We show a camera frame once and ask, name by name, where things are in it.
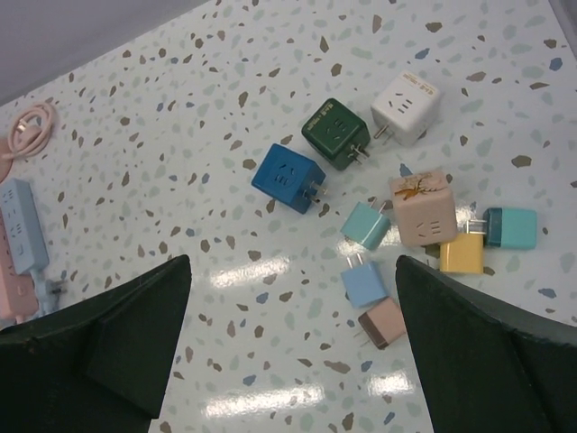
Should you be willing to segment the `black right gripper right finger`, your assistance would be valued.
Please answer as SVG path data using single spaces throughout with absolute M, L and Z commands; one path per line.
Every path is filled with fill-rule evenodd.
M 436 432 L 574 432 L 576 329 L 413 257 L 398 297 Z

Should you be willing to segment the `blue cube socket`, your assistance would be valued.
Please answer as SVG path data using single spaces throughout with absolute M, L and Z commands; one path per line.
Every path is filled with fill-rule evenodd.
M 252 178 L 260 192 L 304 215 L 326 178 L 310 158 L 274 143 Z

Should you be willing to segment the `light blue power strip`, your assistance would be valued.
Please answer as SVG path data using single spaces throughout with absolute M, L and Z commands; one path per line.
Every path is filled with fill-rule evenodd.
M 50 259 L 27 181 L 12 178 L 1 185 L 1 212 L 15 271 L 42 271 Z

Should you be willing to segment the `yellow charger plug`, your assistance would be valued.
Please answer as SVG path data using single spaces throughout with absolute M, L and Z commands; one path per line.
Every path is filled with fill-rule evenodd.
M 440 245 L 440 271 L 445 273 L 483 273 L 483 235 L 459 233 Z

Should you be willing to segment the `light blue charger plug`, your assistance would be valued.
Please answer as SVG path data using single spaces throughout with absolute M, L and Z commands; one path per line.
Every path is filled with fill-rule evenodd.
M 341 279 L 354 308 L 369 307 L 389 296 L 379 263 L 373 260 L 365 262 L 359 253 L 354 257 L 347 256 L 346 261 L 348 268 L 341 272 Z

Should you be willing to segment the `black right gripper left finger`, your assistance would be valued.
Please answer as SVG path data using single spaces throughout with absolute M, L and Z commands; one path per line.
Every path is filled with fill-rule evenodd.
M 1 332 L 3 432 L 146 432 L 160 416 L 191 287 L 175 257 Z

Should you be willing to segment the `pink deer cube socket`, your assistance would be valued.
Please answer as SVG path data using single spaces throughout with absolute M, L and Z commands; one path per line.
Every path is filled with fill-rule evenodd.
M 440 244 L 457 236 L 453 191 L 441 170 L 396 178 L 389 189 L 403 245 Z

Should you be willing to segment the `white tiger cube socket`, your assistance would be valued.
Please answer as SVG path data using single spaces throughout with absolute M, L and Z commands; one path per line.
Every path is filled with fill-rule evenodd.
M 379 139 L 385 133 L 403 146 L 413 145 L 438 116 L 439 89 L 408 70 L 401 71 L 371 104 Z

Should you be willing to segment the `pink power strip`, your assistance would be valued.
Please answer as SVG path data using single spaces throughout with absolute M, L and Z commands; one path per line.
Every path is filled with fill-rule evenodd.
M 23 323 L 39 309 L 32 278 L 14 268 L 4 220 L 1 220 L 1 319 Z

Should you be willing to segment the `teal green charger plug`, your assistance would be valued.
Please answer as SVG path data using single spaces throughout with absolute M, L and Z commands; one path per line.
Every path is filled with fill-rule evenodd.
M 488 207 L 481 219 L 465 222 L 465 232 L 481 235 L 489 248 L 533 250 L 537 243 L 537 213 L 518 207 Z

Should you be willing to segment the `pink brown charger plug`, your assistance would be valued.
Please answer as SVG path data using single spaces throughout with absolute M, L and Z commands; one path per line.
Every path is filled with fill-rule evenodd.
M 377 349 L 384 350 L 407 333 L 399 304 L 386 297 L 372 302 L 357 319 L 360 330 L 354 335 L 366 335 Z

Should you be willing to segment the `dark green cube socket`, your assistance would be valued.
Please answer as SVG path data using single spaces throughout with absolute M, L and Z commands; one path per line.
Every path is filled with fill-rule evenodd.
M 328 98 L 301 128 L 307 142 L 332 167 L 345 170 L 369 158 L 371 134 L 366 123 L 335 98 Z

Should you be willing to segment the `turquoise charger plug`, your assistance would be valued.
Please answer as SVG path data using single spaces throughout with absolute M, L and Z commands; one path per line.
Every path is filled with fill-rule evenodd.
M 367 250 L 376 250 L 391 227 L 390 218 L 384 214 L 387 201 L 376 206 L 358 202 L 344 222 L 340 232 L 348 240 Z

